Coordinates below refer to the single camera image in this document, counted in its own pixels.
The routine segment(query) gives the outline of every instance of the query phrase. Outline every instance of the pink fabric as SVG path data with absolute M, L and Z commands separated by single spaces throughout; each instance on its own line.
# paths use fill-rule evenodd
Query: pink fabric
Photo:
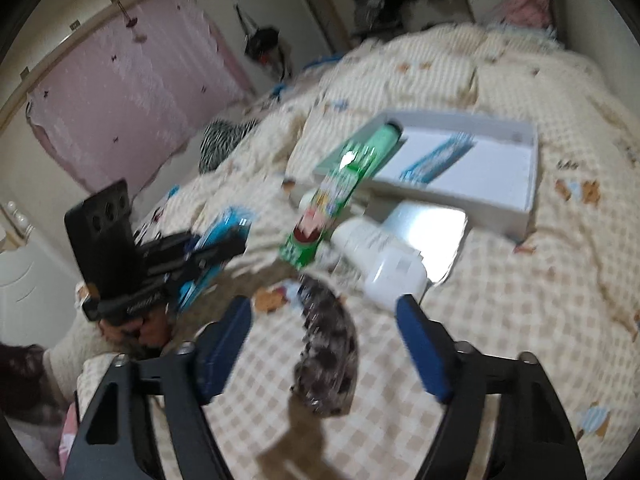
M 44 147 L 89 191 L 125 178 L 137 194 L 199 128 L 252 90 L 193 0 L 145 0 L 129 13 L 136 27 L 117 16 L 30 96 Z
M 58 450 L 58 456 L 60 457 L 60 467 L 62 472 L 65 472 L 66 463 L 69 460 L 69 454 L 71 448 L 78 434 L 78 413 L 76 412 L 76 404 L 74 402 L 69 406 L 68 412 L 66 412 L 65 425 L 62 427 L 62 438 L 60 439 L 60 448 Z
M 549 0 L 505 0 L 504 22 L 517 27 L 547 28 L 552 23 Z

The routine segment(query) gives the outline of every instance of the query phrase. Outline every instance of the checkered blanket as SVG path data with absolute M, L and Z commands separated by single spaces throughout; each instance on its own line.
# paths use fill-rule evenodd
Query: checkered blanket
M 530 121 L 540 168 L 530 235 L 521 248 L 472 229 L 449 281 L 422 302 L 457 340 L 488 354 L 534 352 L 574 427 L 590 480 L 606 476 L 640 426 L 640 121 L 587 59 L 537 38 L 473 26 L 403 36 L 355 51 L 303 96 L 270 114 L 213 173 L 169 200 L 168 234 L 203 230 L 229 205 L 258 213 L 248 251 L 179 321 L 174 344 L 220 316 L 235 294 L 290 275 L 278 246 L 298 213 L 282 173 L 306 178 L 384 108 L 466 110 Z M 346 298 L 360 363 L 348 415 L 319 420 L 289 393 L 302 350 L 300 313 L 255 317 L 226 391 L 206 407 L 236 478 L 412 479 L 442 409 L 425 394 L 392 317 L 340 272 L 316 269 Z M 84 412 L 104 370 L 87 362 Z M 168 479 L 180 478 L 161 400 L 152 401 Z M 468 478 L 482 478 L 496 404 L 488 402 Z

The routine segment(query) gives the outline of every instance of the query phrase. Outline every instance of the dark brown hair clip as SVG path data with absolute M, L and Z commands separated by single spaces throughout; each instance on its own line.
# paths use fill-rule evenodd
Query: dark brown hair clip
M 303 274 L 305 350 L 294 369 L 292 392 L 321 416 L 348 411 L 358 375 L 358 345 L 351 316 L 323 283 Z

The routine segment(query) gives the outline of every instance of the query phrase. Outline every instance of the blue gripper pad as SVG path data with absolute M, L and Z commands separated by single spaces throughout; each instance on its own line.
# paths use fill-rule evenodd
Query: blue gripper pad
M 427 318 L 409 295 L 398 300 L 396 321 L 425 391 L 447 404 L 456 374 L 453 339 L 440 323 Z
M 251 301 L 238 296 L 223 318 L 207 326 L 198 337 L 195 375 L 201 405 L 209 404 L 225 389 L 251 323 Z

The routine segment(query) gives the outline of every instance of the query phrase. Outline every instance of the cardboard box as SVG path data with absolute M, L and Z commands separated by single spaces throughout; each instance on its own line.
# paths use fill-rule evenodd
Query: cardboard box
M 386 110 L 351 140 L 365 142 L 389 121 L 403 127 L 401 140 L 359 190 L 459 208 L 472 226 L 518 242 L 526 238 L 538 172 L 538 133 L 532 124 L 466 113 Z M 476 143 L 447 171 L 427 185 L 399 180 L 402 170 L 459 132 L 472 134 Z M 317 180 L 335 167 L 340 149 L 315 168 Z

